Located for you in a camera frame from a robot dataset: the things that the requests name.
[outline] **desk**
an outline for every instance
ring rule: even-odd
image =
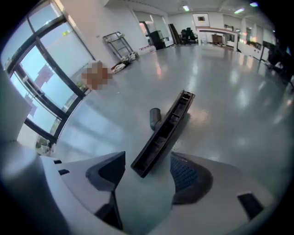
[[[237,50],[237,40],[238,40],[238,33],[226,30],[223,28],[211,28],[211,27],[196,27],[196,31],[198,34],[198,38],[200,38],[200,33],[209,32],[214,34],[232,34],[235,36],[235,41],[233,42],[234,50]]]

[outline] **black cylinder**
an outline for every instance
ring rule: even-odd
[[[161,122],[161,114],[159,108],[150,109],[150,127],[155,130]]]

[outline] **ceiling light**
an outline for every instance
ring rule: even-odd
[[[242,12],[242,11],[244,11],[244,8],[240,8],[239,10],[236,10],[234,13],[235,13],[235,14],[238,14],[238,13],[240,13],[240,12]]]
[[[250,3],[250,6],[256,7],[256,6],[258,6],[258,3],[257,2],[252,2],[252,3]]]
[[[190,11],[188,6],[183,6],[185,11]]]

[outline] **glossy gray floor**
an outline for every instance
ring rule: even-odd
[[[175,191],[163,158],[141,179],[130,165],[152,135],[149,110],[164,115],[179,92],[195,94],[172,150],[241,168],[283,195],[292,170],[293,96],[274,72],[241,53],[213,46],[173,47],[141,56],[92,91],[61,133],[64,162],[126,151],[116,190],[124,229],[146,234],[170,211]]]

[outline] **ceiling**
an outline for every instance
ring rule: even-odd
[[[246,18],[257,25],[273,30],[271,21],[258,7],[251,7],[248,0],[126,0],[153,6],[167,12],[169,15],[185,13],[182,6],[189,6],[190,11],[218,11],[239,18]],[[239,14],[234,11],[243,7],[245,10]]]

